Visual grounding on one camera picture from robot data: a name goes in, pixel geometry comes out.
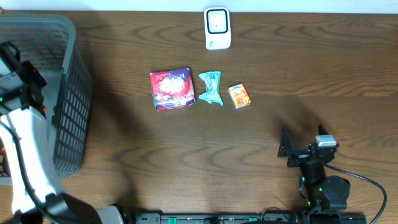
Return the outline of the small orange box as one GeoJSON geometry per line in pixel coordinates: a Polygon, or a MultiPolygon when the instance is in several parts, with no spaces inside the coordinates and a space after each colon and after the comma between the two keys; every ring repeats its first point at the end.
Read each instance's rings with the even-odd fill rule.
{"type": "Polygon", "coordinates": [[[228,93],[236,109],[251,104],[251,99],[242,83],[229,87],[228,93]]]}

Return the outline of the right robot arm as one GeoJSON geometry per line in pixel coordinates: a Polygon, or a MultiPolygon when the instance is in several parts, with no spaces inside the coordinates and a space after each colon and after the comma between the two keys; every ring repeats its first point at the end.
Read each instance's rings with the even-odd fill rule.
{"type": "Polygon", "coordinates": [[[351,184],[337,175],[327,176],[326,165],[335,158],[339,144],[322,126],[307,149],[296,149],[284,129],[281,132],[277,157],[287,159],[287,167],[298,167],[301,172],[299,192],[310,207],[320,212],[339,212],[347,209],[351,184]]]}

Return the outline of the teal snack wrapper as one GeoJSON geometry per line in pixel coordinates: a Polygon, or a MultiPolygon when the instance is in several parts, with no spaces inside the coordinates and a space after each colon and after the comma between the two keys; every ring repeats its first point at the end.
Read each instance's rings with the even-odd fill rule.
{"type": "Polygon", "coordinates": [[[199,96],[199,99],[205,100],[209,104],[218,103],[223,106],[220,95],[221,72],[212,71],[199,74],[199,78],[204,81],[206,91],[199,96]]]}

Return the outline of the red purple snack pack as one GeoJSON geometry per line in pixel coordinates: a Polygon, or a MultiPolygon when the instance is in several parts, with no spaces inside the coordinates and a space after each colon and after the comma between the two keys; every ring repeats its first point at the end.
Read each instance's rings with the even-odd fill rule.
{"type": "Polygon", "coordinates": [[[150,73],[154,107],[157,111],[186,108],[195,102],[190,69],[150,73]]]}

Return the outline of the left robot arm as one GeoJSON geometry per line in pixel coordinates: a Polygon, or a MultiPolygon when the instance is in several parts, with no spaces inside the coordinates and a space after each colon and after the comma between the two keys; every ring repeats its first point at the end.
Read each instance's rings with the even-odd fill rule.
{"type": "Polygon", "coordinates": [[[101,210],[69,195],[50,157],[42,88],[47,84],[10,41],[1,43],[1,67],[17,82],[6,87],[1,106],[1,141],[13,186],[11,223],[130,223],[117,204],[101,210]]]}

